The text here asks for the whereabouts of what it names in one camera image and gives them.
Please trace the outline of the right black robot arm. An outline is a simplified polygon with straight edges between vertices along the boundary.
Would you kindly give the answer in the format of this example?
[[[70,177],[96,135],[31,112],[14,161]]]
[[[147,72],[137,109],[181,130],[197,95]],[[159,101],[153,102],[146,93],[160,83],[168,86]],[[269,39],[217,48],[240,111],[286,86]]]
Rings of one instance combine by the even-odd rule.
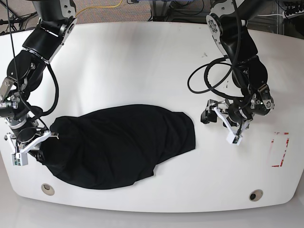
[[[12,149],[14,166],[27,165],[28,154],[40,157],[41,143],[50,137],[58,138],[46,125],[39,127],[38,124],[41,117],[51,114],[58,104],[59,86],[50,62],[77,22],[72,0],[34,0],[32,3],[39,15],[38,24],[21,52],[13,56],[0,87],[0,116],[11,129],[4,139]],[[55,85],[54,102],[47,111],[28,102],[30,93],[41,84],[45,69]]]

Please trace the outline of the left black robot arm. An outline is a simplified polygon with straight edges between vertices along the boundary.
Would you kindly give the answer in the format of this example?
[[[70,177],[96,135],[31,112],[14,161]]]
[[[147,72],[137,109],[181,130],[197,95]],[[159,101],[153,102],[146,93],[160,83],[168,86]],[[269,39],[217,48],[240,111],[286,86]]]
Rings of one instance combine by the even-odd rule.
[[[238,126],[235,133],[240,137],[254,115],[266,115],[274,109],[274,100],[267,84],[268,73],[258,56],[258,49],[249,34],[247,22],[255,17],[268,0],[216,0],[206,17],[207,25],[223,58],[214,60],[206,67],[204,80],[210,91],[225,98],[225,115],[228,127]],[[228,75],[241,90],[242,96],[231,96],[216,89],[208,82],[210,69],[217,64],[230,61]]]

